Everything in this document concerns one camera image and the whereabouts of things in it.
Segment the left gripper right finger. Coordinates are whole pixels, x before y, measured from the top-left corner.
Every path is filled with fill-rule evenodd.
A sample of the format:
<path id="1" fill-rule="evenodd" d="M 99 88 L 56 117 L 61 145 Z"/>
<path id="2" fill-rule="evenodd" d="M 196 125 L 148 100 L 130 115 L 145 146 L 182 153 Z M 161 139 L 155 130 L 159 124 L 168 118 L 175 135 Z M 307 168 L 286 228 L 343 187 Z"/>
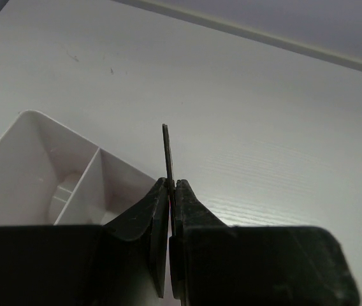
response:
<path id="1" fill-rule="evenodd" d="M 359 305 L 338 240 L 317 226 L 228 226 L 186 180 L 171 204 L 170 270 L 182 305 Z"/>

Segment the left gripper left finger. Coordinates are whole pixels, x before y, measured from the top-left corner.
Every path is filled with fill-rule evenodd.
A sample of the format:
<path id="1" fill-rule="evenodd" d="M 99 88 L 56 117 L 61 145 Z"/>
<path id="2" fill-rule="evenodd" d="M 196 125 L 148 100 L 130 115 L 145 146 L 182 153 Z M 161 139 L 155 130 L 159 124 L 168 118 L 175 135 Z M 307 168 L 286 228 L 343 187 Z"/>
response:
<path id="1" fill-rule="evenodd" d="M 0 226 L 0 305 L 157 305 L 169 207 L 160 178 L 105 225 Z"/>

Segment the black scissors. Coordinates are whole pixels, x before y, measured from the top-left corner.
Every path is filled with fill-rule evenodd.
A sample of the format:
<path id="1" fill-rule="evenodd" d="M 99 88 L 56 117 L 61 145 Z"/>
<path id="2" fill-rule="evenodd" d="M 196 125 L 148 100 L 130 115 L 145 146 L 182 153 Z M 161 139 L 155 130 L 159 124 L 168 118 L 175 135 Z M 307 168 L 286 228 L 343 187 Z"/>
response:
<path id="1" fill-rule="evenodd" d="M 174 180 L 173 180 L 173 167 L 172 167 L 172 157 L 171 157 L 171 147 L 170 147 L 170 136 L 169 136 L 167 124 L 162 124 L 162 131 L 163 131 L 163 142 L 164 142 L 164 156 L 165 156 L 165 162 L 166 162 L 168 196 L 169 196 L 169 202 L 170 202 L 171 232 L 173 235 L 176 235 L 175 184 L 174 184 Z"/>

